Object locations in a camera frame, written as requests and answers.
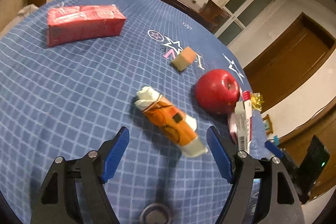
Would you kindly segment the orange paper tube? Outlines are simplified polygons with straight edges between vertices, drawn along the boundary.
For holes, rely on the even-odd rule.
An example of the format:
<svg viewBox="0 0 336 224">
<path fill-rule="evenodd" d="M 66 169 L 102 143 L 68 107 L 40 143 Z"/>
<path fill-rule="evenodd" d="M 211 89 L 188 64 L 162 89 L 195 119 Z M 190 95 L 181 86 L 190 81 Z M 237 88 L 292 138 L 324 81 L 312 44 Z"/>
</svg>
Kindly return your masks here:
<svg viewBox="0 0 336 224">
<path fill-rule="evenodd" d="M 197 134 L 197 120 L 151 86 L 137 91 L 134 105 L 181 150 L 182 155 L 195 158 L 208 152 Z"/>
</svg>

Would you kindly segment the white red medicine box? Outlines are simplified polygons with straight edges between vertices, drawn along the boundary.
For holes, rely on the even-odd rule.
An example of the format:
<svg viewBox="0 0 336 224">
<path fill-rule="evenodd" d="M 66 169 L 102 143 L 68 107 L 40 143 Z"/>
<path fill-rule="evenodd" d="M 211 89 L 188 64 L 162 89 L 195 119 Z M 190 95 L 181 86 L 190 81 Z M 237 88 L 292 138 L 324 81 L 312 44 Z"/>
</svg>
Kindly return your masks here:
<svg viewBox="0 0 336 224">
<path fill-rule="evenodd" d="M 228 114 L 228 126 L 233 142 L 240 151 L 250 153 L 252 143 L 252 104 L 251 93 L 240 93 L 242 100 L 236 103 L 234 112 Z"/>
</svg>

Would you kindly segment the yellow orange sponge block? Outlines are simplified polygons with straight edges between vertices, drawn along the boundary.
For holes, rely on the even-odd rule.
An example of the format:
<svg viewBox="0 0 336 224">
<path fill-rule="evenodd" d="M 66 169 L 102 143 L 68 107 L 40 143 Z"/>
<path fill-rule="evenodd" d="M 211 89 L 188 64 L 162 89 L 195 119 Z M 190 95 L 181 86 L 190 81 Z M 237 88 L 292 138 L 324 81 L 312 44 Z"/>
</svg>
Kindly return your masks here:
<svg viewBox="0 0 336 224">
<path fill-rule="evenodd" d="M 177 71 L 182 72 L 194 62 L 196 56 L 197 53 L 194 50 L 186 47 L 171 61 L 171 64 Z"/>
</svg>

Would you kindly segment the small light wooden chair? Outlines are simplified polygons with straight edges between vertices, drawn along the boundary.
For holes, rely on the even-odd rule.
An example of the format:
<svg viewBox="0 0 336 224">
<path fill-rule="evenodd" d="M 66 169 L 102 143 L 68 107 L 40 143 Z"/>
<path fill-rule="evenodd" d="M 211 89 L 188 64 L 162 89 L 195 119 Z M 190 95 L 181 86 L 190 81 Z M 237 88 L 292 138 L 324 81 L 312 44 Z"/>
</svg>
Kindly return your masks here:
<svg viewBox="0 0 336 224">
<path fill-rule="evenodd" d="M 273 133 L 273 125 L 272 125 L 272 122 L 270 120 L 270 116 L 267 114 L 262 119 L 263 119 L 266 134 L 267 135 L 272 134 Z"/>
</svg>

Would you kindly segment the yellow crinkled snack wrapper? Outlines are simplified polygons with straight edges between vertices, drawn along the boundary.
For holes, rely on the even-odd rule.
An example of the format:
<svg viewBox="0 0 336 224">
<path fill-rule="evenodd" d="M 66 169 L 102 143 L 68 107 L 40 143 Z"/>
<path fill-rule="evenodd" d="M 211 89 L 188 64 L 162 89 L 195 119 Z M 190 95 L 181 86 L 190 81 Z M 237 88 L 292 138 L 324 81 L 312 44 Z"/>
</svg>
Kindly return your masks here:
<svg viewBox="0 0 336 224">
<path fill-rule="evenodd" d="M 262 112 L 262 104 L 264 99 L 261 93 L 251 93 L 251 106 L 253 110 Z"/>
</svg>

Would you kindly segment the red apple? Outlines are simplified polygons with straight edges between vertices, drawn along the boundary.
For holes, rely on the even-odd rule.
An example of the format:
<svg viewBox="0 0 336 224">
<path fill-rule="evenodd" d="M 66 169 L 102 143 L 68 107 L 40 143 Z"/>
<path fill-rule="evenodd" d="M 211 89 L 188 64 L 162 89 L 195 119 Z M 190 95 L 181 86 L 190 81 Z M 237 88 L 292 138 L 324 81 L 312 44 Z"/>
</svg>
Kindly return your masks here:
<svg viewBox="0 0 336 224">
<path fill-rule="evenodd" d="M 240 98 L 240 86 L 235 78 L 223 69 L 211 70 L 194 86 L 198 105 L 208 113 L 229 114 L 234 112 Z"/>
</svg>

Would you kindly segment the brown wooden door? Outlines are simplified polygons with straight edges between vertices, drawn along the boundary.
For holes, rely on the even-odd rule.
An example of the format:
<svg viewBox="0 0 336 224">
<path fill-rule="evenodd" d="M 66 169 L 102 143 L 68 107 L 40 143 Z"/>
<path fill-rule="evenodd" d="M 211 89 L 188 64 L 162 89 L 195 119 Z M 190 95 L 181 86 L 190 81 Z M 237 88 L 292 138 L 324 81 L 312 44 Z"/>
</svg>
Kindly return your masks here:
<svg viewBox="0 0 336 224">
<path fill-rule="evenodd" d="M 260 93 L 265 112 L 292 94 L 335 50 L 335 37 L 315 20 L 299 17 L 244 72 L 252 91 Z"/>
</svg>

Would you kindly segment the blue checked star tablecloth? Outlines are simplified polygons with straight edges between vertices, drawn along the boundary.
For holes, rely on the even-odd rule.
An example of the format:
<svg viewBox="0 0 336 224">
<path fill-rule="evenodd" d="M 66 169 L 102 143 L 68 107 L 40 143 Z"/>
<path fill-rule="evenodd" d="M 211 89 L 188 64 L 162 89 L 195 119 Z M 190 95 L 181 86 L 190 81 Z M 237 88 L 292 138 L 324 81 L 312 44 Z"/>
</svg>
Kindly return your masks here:
<svg viewBox="0 0 336 224">
<path fill-rule="evenodd" d="M 55 7 L 116 5 L 125 15 L 121 34 L 47 47 L 48 11 Z M 194 62 L 179 72 L 171 61 L 190 47 Z M 55 0 L 1 38 L 1 192 L 29 223 L 53 160 L 77 159 L 130 132 L 117 172 L 105 185 L 121 223 L 139 223 L 159 202 L 173 223 L 214 223 L 231 186 L 206 153 L 185 157 L 135 107 L 138 90 L 151 86 L 197 120 L 202 140 L 225 117 L 204 112 L 193 96 L 197 80 L 213 69 L 231 73 L 243 90 L 242 64 L 212 33 L 159 0 Z"/>
</svg>

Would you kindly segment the red tissue pack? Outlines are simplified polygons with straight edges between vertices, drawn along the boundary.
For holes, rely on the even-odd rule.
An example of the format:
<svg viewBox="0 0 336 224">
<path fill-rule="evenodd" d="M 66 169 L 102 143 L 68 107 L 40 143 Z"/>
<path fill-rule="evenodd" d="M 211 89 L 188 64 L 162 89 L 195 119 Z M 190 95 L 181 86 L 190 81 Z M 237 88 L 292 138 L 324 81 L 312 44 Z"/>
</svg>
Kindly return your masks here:
<svg viewBox="0 0 336 224">
<path fill-rule="evenodd" d="M 119 36 L 125 21 L 116 5 L 51 8 L 47 18 L 47 46 Z"/>
</svg>

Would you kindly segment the dark wooden dining chair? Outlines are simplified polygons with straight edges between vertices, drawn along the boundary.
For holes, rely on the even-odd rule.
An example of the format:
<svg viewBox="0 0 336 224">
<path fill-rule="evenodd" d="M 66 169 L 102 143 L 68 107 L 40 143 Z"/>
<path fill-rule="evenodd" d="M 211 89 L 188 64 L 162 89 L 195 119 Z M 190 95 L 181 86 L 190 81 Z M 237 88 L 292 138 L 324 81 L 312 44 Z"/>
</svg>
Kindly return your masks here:
<svg viewBox="0 0 336 224">
<path fill-rule="evenodd" d="M 208 0 L 199 12 L 209 26 L 206 27 L 210 32 L 215 33 L 230 18 L 230 15 L 220 8 L 213 0 Z"/>
</svg>

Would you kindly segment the white glass double door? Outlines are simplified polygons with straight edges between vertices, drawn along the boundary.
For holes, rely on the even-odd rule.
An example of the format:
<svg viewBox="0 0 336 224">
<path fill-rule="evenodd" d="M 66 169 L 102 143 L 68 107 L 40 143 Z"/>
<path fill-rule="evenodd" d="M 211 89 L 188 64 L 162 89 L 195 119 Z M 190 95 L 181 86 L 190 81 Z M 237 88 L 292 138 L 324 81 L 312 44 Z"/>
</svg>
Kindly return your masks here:
<svg viewBox="0 0 336 224">
<path fill-rule="evenodd" d="M 228 0 L 222 5 L 228 19 L 219 24 L 214 35 L 228 46 L 273 2 L 275 0 Z"/>
</svg>

